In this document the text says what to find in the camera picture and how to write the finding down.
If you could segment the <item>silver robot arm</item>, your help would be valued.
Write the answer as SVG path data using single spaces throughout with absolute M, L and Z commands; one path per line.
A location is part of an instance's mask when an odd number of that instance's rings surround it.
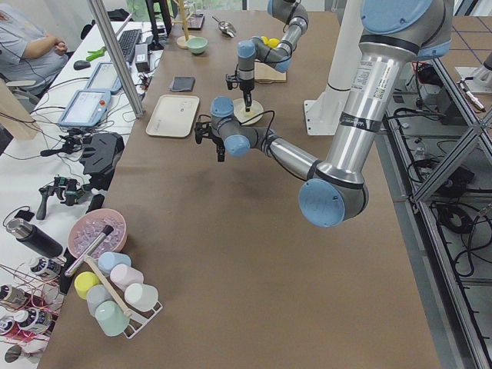
M 196 142 L 211 139 L 218 160 L 258 149 L 302 179 L 298 203 L 303 216 L 332 227 L 359 215 L 368 203 L 362 168 L 379 131 L 401 69 L 410 62 L 445 55 L 450 47 L 451 1 L 365 1 L 358 63 L 347 101 L 324 160 L 285 141 L 271 128 L 248 127 L 225 96 L 211 103 L 211 120 L 197 123 Z
M 243 94 L 244 110 L 251 110 L 254 90 L 255 62 L 259 61 L 278 72 L 286 72 L 297 43 L 308 29 L 308 13 L 299 1 L 272 0 L 268 14 L 284 23 L 284 35 L 276 42 L 261 36 L 240 41 L 237 46 L 238 63 L 233 75 L 226 76 L 228 89 L 238 87 Z

